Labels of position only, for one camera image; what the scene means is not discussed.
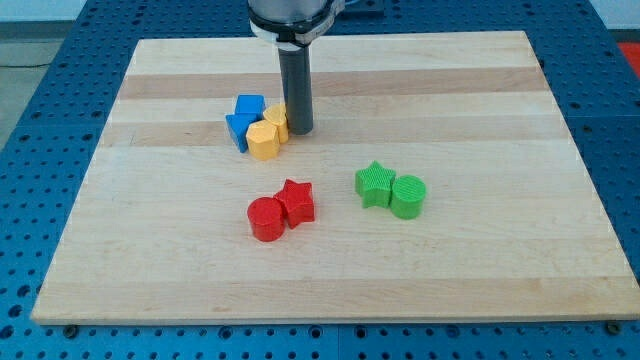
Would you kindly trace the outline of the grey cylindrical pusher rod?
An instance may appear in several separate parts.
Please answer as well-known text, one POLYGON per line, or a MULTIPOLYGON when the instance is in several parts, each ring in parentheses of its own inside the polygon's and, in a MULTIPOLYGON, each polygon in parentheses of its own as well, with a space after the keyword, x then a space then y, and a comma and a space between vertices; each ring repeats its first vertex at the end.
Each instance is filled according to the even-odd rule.
POLYGON ((278 55, 289 131, 306 135, 313 130, 309 49, 279 49, 278 55))

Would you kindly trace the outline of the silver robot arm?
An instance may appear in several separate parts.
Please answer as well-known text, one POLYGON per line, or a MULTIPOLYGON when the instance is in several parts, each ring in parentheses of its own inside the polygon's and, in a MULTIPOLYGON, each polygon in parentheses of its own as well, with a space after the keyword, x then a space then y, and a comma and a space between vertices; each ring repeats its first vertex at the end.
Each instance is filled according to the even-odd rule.
POLYGON ((278 49, 289 131, 314 128, 309 47, 334 24, 344 0, 248 0, 250 27, 278 49))

